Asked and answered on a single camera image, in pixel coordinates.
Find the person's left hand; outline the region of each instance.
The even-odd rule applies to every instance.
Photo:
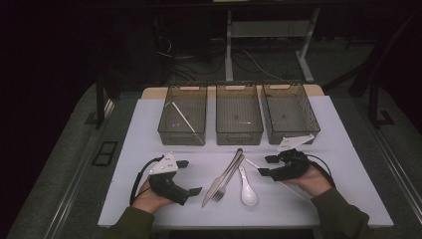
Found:
[[[153,192],[149,186],[149,178],[139,189],[139,192],[131,204],[132,207],[154,214],[162,206],[173,203],[170,199],[162,197]]]

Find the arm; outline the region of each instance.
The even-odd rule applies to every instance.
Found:
[[[117,223],[106,230],[104,238],[149,238],[153,213],[170,203],[171,200],[153,192],[146,179],[131,206],[124,210]]]
[[[314,197],[312,203],[316,206],[324,239],[377,238],[367,225],[369,216],[348,204],[313,166],[302,177],[285,182],[297,184]]]

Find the utensil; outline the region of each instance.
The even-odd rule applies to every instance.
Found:
[[[224,178],[229,173],[230,169],[233,167],[233,165],[236,163],[236,160],[242,155],[243,149],[238,148],[235,154],[235,157],[233,157],[233,160],[230,162],[229,166],[224,170],[223,174],[221,176],[214,179],[213,183],[210,186],[210,189],[208,189],[207,194],[205,195],[204,201],[202,202],[202,207],[207,204],[207,202],[211,199],[212,196],[214,196],[215,192],[217,191],[220,184],[223,182]]]
[[[249,185],[246,171],[243,166],[239,166],[240,174],[242,175],[242,201],[248,206],[253,206],[258,202],[258,196],[252,187]]]
[[[224,194],[226,194],[226,186],[229,183],[230,179],[232,178],[233,174],[235,174],[236,168],[240,165],[240,163],[243,161],[243,158],[245,158],[245,155],[240,155],[239,160],[236,161],[236,163],[233,165],[233,167],[231,168],[230,174],[226,179],[226,182],[224,182],[224,185],[220,188],[218,188],[218,190],[215,192],[214,196],[212,197],[212,199],[214,201],[219,201]]]

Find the dark background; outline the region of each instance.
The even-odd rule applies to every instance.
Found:
[[[389,36],[409,15],[409,8],[403,9],[373,4],[322,8],[315,39],[344,37],[353,42]],[[106,85],[113,98],[125,88],[165,82],[171,63],[155,54],[159,36],[150,24],[155,14],[87,14],[74,3],[0,3],[0,237],[7,235],[74,106],[98,76],[111,79]],[[264,11],[237,16],[273,20],[277,15],[277,11]],[[175,44],[207,59],[211,57],[210,39],[224,38],[224,16],[221,12],[183,16],[167,12],[162,17],[171,24],[159,34],[173,36]],[[377,77],[422,131],[420,22],[419,13]],[[184,32],[192,27],[201,31]]]

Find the hand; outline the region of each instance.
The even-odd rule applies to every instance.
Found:
[[[302,190],[316,197],[330,190],[332,186],[315,167],[310,165],[308,171],[299,178],[285,180],[283,182],[297,184]]]
[[[137,194],[131,206],[154,214],[159,208],[171,204],[173,201],[153,192],[149,186],[148,179],[140,187],[139,194]]]

